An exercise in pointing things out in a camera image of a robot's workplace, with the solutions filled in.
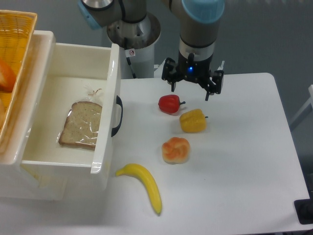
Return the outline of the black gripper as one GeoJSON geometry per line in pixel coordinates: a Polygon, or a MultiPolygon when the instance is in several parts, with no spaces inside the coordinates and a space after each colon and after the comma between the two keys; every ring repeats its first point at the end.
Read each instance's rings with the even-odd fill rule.
{"type": "Polygon", "coordinates": [[[176,83],[182,80],[201,84],[205,89],[205,101],[214,94],[220,94],[223,87],[224,71],[210,71],[210,63],[213,55],[205,60],[196,61],[195,55],[189,60],[179,52],[178,63],[172,58],[166,58],[163,65],[161,79],[171,85],[171,91],[174,92],[176,83]]]}

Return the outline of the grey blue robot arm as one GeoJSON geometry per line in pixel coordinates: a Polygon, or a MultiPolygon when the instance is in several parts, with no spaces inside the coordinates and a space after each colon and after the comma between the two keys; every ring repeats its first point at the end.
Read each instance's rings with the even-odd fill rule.
{"type": "MultiPolygon", "coordinates": [[[[164,5],[180,22],[179,56],[165,59],[162,80],[171,85],[182,80],[199,84],[205,100],[220,94],[223,67],[210,69],[223,0],[165,0],[164,5]]],[[[157,18],[147,11],[145,0],[80,0],[78,7],[92,29],[105,27],[110,41],[125,50],[139,51],[153,45],[160,36],[157,18]]]]}

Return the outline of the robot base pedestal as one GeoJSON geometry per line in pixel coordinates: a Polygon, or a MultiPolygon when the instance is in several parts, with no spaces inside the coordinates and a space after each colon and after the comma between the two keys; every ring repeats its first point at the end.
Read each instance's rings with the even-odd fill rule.
{"type": "Polygon", "coordinates": [[[107,26],[109,40],[120,46],[124,79],[152,78],[155,44],[160,37],[160,23],[151,13],[137,23],[116,21],[107,26]]]}

